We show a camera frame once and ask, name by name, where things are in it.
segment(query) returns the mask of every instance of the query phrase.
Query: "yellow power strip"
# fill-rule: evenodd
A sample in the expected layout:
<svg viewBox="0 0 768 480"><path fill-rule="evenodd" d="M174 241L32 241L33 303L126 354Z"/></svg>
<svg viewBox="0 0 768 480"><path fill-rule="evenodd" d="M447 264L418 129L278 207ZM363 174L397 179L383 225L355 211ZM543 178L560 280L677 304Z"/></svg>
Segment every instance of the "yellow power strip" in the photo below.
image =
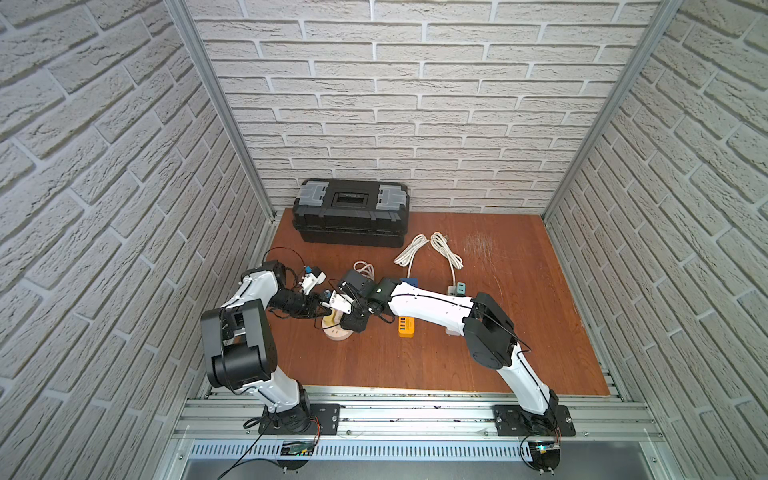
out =
<svg viewBox="0 0 768 480"><path fill-rule="evenodd" d="M415 330L416 321L412 316L397 317L397 333L402 338L412 338Z"/></svg>

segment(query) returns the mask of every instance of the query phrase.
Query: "white power cable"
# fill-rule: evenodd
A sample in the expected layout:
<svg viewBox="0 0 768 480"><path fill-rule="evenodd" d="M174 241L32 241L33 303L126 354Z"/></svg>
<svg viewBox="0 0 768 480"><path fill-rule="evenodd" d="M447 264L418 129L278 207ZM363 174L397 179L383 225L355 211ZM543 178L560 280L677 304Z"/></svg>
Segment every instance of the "white power cable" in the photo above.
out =
<svg viewBox="0 0 768 480"><path fill-rule="evenodd" d="M425 246L428 242L429 241L427 240L427 237L420 233L419 235L413 237L411 244L408 245L406 249L397 256L397 258L395 258L395 263L398 265L408 266L408 276L406 278L411 278L411 265L413 265L413 257L416 255L416 252L418 252L419 248Z"/></svg>
<svg viewBox="0 0 768 480"><path fill-rule="evenodd" d="M461 270L464 266L464 260L451 251L451 247L448 246L448 239L446 239L440 232L434 232L429 238L429 243L432 245L432 248L448 259L448 264L451 266L453 286L456 286L456 274L453 272L453 269L456 268L457 270Z"/></svg>
<svg viewBox="0 0 768 480"><path fill-rule="evenodd" d="M363 275L365 278L369 280L376 281L376 272L373 269L373 265L371 263L366 262L365 260L357 260L354 265L352 265L352 268L355 269L356 272Z"/></svg>

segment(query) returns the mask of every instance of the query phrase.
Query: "metal rail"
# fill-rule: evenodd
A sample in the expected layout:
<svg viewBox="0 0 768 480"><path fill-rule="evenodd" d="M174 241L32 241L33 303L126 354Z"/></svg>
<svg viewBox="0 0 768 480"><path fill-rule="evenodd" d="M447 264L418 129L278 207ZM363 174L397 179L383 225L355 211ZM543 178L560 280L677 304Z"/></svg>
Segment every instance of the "metal rail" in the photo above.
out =
<svg viewBox="0 0 768 480"><path fill-rule="evenodd" d="M339 434L325 439L489 440L496 434L493 405L515 404L512 394L307 386L311 402L341 405ZM564 441L653 442L659 429L644 403L615 397L562 396L577 435ZM243 422L262 406L215 389L207 399L187 400L174 439L247 439Z"/></svg>

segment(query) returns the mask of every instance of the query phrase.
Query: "power plug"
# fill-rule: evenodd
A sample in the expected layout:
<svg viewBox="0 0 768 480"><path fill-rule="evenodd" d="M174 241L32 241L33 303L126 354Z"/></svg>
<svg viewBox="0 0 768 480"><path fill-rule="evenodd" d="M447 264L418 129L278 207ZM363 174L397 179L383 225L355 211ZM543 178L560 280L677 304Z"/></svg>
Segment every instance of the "power plug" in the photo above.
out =
<svg viewBox="0 0 768 480"><path fill-rule="evenodd" d="M459 282L456 286L448 287L448 295L450 296L466 296L467 286L463 282Z"/></svg>

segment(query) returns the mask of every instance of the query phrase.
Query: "gray latch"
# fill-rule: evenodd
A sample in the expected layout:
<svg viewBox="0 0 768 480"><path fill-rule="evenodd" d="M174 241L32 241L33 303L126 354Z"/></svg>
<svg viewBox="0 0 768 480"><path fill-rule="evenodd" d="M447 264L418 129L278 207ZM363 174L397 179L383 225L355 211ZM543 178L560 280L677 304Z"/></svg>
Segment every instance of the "gray latch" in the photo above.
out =
<svg viewBox="0 0 768 480"><path fill-rule="evenodd" d="M377 210L400 210L400 205L406 204L406 192L399 185L379 185L379 201Z"/></svg>
<svg viewBox="0 0 768 480"><path fill-rule="evenodd" d="M328 182L308 181L299 189L299 205L310 205L311 207L321 207L323 197L326 196Z"/></svg>

